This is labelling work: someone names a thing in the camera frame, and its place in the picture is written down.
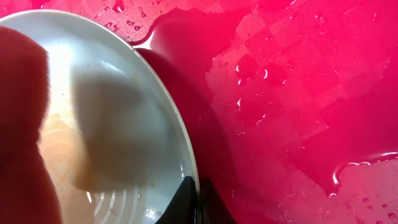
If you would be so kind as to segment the white plate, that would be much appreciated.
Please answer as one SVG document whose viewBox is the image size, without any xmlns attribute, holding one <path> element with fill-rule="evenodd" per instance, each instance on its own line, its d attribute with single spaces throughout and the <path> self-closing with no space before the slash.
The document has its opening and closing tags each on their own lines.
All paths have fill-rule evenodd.
<svg viewBox="0 0 398 224">
<path fill-rule="evenodd" d="M 156 223 L 198 172 L 164 84 L 125 41 L 85 17 L 11 14 L 1 25 L 48 53 L 50 102 L 39 147 L 64 223 Z"/>
</svg>

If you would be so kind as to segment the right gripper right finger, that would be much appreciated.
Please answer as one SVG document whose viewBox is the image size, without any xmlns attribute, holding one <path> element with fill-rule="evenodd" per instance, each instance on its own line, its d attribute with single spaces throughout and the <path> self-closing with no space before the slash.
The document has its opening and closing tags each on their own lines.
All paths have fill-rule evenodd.
<svg viewBox="0 0 398 224">
<path fill-rule="evenodd" d="M 237 224 L 209 178 L 200 180 L 199 204 L 202 224 Z"/>
</svg>

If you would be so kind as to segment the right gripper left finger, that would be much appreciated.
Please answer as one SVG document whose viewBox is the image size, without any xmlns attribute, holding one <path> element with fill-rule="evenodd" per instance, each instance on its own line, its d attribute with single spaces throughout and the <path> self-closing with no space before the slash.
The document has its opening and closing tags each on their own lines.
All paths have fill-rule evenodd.
<svg viewBox="0 0 398 224">
<path fill-rule="evenodd" d="M 197 191 L 193 177 L 186 176 L 156 224 L 195 224 Z"/>
</svg>

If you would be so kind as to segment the orange green sponge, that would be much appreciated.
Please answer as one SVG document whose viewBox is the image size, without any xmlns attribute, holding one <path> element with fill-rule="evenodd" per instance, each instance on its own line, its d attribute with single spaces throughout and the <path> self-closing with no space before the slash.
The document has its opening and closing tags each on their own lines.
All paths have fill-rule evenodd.
<svg viewBox="0 0 398 224">
<path fill-rule="evenodd" d="M 47 53 L 1 28 L 1 223 L 61 223 L 60 204 L 38 148 L 48 102 Z"/>
</svg>

